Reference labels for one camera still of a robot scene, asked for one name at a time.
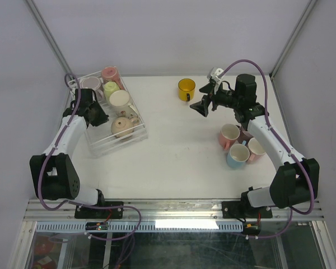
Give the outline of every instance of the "dish rack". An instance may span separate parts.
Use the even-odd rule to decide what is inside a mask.
[[[103,85],[101,71],[89,74],[87,76],[82,76],[78,78],[78,81],[81,82],[84,78],[93,77],[93,76],[98,77]],[[120,79],[121,79],[124,89],[128,91],[122,77],[120,77]],[[71,88],[71,97],[74,98],[74,92],[72,90],[74,90],[77,86],[75,80],[70,81],[68,85]],[[113,121],[115,121],[118,118],[118,116],[115,114],[115,111],[113,110],[111,105],[109,105],[106,102],[105,99],[100,99],[99,104],[103,108],[104,112],[109,116],[108,117],[109,121],[97,127],[93,127],[89,125],[89,127],[85,131],[85,137],[88,143],[88,147],[93,156],[95,157],[103,156],[107,154],[109,151],[116,150],[118,147],[127,145],[132,142],[141,141],[148,137],[146,125],[138,109],[137,110],[138,110],[138,117],[139,117],[139,125],[128,129],[128,130],[132,129],[133,130],[132,133],[119,137],[119,138],[115,137],[115,135],[112,134],[112,131],[111,131],[111,124]]]

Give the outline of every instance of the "white partition panel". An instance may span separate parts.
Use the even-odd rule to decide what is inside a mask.
[[[320,163],[319,200],[336,247],[336,1],[320,1],[275,85],[293,145]]]
[[[50,144],[66,102],[63,70],[24,1],[0,1],[0,269],[27,202],[29,161]]]
[[[124,75],[205,75],[240,58],[270,72],[308,0],[34,2],[76,73],[116,65]]]

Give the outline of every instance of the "tabletop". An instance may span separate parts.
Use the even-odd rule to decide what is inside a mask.
[[[203,94],[205,76],[195,81],[190,102],[178,98],[183,76],[124,77],[123,80],[148,128],[148,139],[129,143],[100,158],[91,156],[85,136],[72,161],[81,184],[102,190],[105,198],[239,198],[249,187],[267,187],[275,169],[267,155],[255,164],[233,170],[218,144],[226,123],[237,124],[232,109],[218,107],[201,116],[189,107]],[[234,88],[236,76],[225,76]],[[282,115],[268,76],[268,110],[274,125],[287,138]],[[256,76],[258,102],[264,104],[264,85]]]

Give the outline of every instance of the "mug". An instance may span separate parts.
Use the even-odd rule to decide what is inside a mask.
[[[243,141],[242,144],[233,145],[229,150],[226,162],[233,169],[243,168],[249,159],[250,152],[245,144],[246,141]]]
[[[115,91],[109,98],[109,104],[119,117],[138,117],[137,108],[133,105],[133,100],[130,94],[125,90]]]
[[[119,117],[111,124],[111,132],[117,138],[129,135],[133,132],[133,127],[139,125],[139,118],[133,117],[131,119]]]
[[[117,67],[109,66],[109,67],[104,68],[101,71],[101,77],[104,83],[107,83],[109,81],[114,81],[117,83],[117,85],[119,86],[121,90],[124,90]]]
[[[98,77],[85,77],[80,81],[80,86],[82,89],[93,89],[97,94],[97,97],[99,97],[100,99],[104,98],[102,83]]]
[[[240,131],[234,124],[225,124],[220,130],[219,144],[224,150],[228,150],[239,137]]]
[[[248,143],[250,141],[250,139],[252,139],[254,136],[252,136],[242,126],[238,126],[238,127],[239,127],[239,131],[240,131],[240,135],[239,135],[237,141],[241,144],[242,144],[243,141],[246,141],[246,143]]]
[[[105,94],[107,103],[109,103],[111,94],[114,93],[115,91],[119,91],[119,90],[120,90],[119,86],[117,85],[116,82],[109,81],[105,84],[103,93]]]
[[[189,78],[184,78],[178,83],[179,98],[182,101],[191,101],[194,97],[195,82]]]
[[[256,138],[252,138],[248,143],[248,149],[250,151],[250,157],[248,159],[248,164],[252,164],[265,155],[265,150],[260,145]]]

